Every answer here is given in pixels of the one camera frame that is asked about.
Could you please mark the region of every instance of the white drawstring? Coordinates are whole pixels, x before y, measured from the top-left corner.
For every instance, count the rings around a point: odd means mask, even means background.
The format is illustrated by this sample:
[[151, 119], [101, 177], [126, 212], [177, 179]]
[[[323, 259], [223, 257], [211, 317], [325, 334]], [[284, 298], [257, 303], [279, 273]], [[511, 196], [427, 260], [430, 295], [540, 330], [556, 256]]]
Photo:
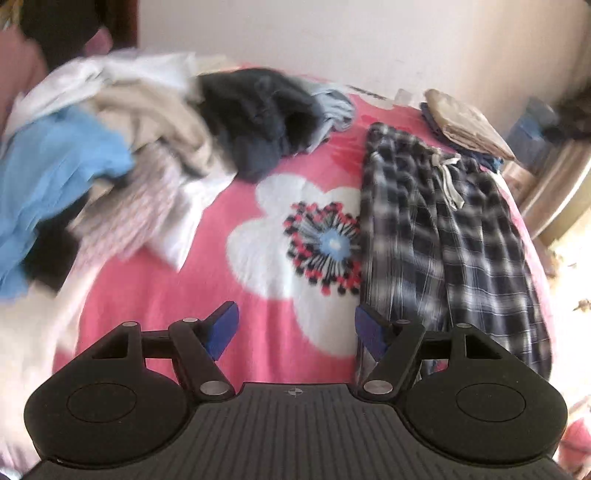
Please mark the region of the white drawstring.
[[439, 168], [441, 171], [441, 176], [443, 178], [443, 196], [454, 212], [464, 206], [464, 199], [453, 186], [452, 174], [447, 166], [456, 164], [460, 158], [459, 155], [456, 155], [453, 158], [442, 159], [440, 149], [435, 150], [431, 157], [431, 165]]

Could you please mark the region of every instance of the metal screw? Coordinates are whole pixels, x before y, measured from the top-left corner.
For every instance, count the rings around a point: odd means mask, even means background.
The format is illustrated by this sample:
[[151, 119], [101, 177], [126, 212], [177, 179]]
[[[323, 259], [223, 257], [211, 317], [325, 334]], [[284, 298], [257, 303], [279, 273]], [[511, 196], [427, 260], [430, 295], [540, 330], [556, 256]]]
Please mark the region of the metal screw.
[[209, 382], [201, 384], [199, 389], [203, 394], [215, 397], [217, 395], [224, 395], [224, 393], [230, 390], [230, 385], [225, 382], [220, 382], [219, 380], [210, 380]]
[[393, 387], [390, 382], [385, 380], [370, 380], [363, 385], [363, 389], [373, 395], [386, 395], [393, 390]]

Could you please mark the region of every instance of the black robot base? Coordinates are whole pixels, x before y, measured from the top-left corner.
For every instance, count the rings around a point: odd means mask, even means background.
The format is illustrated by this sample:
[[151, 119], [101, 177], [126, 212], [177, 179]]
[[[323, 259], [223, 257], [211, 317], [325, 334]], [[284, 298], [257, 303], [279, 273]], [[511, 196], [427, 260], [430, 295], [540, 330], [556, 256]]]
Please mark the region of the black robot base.
[[[360, 387], [243, 385], [215, 364], [238, 327], [226, 302], [206, 320], [142, 332], [126, 322], [43, 384], [25, 423], [42, 458], [27, 480], [564, 479], [552, 460], [560, 394], [468, 324], [449, 333], [356, 328], [376, 368]], [[172, 380], [145, 367], [170, 358]], [[416, 381], [421, 361], [449, 366]]]

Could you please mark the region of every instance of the black circular pad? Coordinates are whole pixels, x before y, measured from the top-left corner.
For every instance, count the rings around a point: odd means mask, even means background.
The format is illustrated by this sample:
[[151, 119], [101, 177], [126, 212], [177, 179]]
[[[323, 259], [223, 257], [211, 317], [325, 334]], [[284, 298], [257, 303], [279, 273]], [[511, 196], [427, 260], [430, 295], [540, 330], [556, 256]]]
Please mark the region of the black circular pad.
[[567, 411], [519, 360], [467, 360], [419, 381], [404, 410], [427, 442], [458, 459], [511, 465], [553, 451]]
[[508, 421], [525, 410], [525, 400], [517, 390], [497, 383], [478, 383], [456, 395], [457, 406], [466, 415], [483, 421]]
[[115, 383], [97, 383], [76, 390], [68, 398], [70, 413], [78, 420], [109, 423], [130, 413], [137, 402], [134, 391]]
[[85, 468], [132, 462], [184, 426], [186, 394], [146, 369], [139, 334], [118, 327], [33, 393], [25, 424], [41, 457]]

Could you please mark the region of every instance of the light blue clothing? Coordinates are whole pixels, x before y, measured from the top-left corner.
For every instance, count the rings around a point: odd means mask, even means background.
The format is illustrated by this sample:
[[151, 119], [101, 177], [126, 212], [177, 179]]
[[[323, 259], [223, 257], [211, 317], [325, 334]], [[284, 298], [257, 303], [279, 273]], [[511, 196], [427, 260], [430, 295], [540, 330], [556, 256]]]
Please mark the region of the light blue clothing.
[[37, 222], [84, 195], [94, 177], [119, 177], [133, 166], [123, 138], [75, 106], [17, 132], [0, 160], [0, 299], [27, 291], [20, 263]]

